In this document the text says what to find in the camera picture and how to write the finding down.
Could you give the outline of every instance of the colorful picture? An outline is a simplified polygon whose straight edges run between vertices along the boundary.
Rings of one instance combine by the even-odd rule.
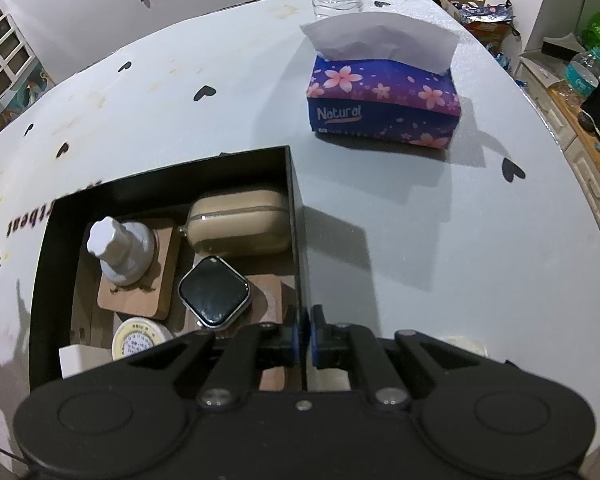
[[[53,81],[42,68],[42,65],[37,63],[7,107],[0,112],[0,132],[53,86],[55,86]]]

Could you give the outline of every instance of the tabletop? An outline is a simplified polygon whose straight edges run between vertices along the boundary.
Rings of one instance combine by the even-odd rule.
[[[311,0],[263,0],[160,30],[60,83],[0,133],[1,447],[17,448],[11,420],[29,391],[45,230],[7,237],[10,221],[96,182],[284,144],[304,203],[308,304],[382,336],[413,328],[479,339],[492,358],[582,394],[600,443],[600,232],[557,143],[510,76],[432,1],[365,0],[365,9],[459,34],[462,118],[448,153],[312,133],[315,53],[299,28],[314,19]],[[204,85],[216,94],[194,101]],[[526,179],[504,179],[505,157]]]

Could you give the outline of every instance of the tissue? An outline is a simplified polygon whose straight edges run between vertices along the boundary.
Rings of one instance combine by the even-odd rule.
[[[306,92],[314,132],[448,147],[461,114],[454,33],[390,12],[301,28],[317,52]]]

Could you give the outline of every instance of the black box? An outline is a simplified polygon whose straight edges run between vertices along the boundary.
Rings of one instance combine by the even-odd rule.
[[[61,377],[58,349],[70,344],[78,261],[86,253],[88,229],[104,216],[115,218],[169,217],[183,224],[191,203],[204,192],[237,186],[270,184],[288,192],[292,243],[286,262],[254,256],[260,272],[292,272],[299,310],[302,302],[304,237],[302,202],[288,146],[252,152],[221,153],[213,158],[168,166],[106,182],[55,200],[40,251],[31,304],[29,386]],[[237,270],[244,262],[232,262]],[[282,265],[275,272],[271,266]],[[94,280],[97,291],[99,275]]]

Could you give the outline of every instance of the wooden countertop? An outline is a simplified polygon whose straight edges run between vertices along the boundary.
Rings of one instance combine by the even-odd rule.
[[[587,133],[578,123],[578,113],[580,112],[581,102],[573,97],[566,98],[566,93],[562,91],[560,84],[556,84],[547,89],[547,93],[554,101],[555,105],[560,108],[560,111],[567,121],[569,121],[570,126],[584,144],[587,153],[589,153],[589,156],[593,159],[596,168],[600,172],[600,138],[595,133]]]

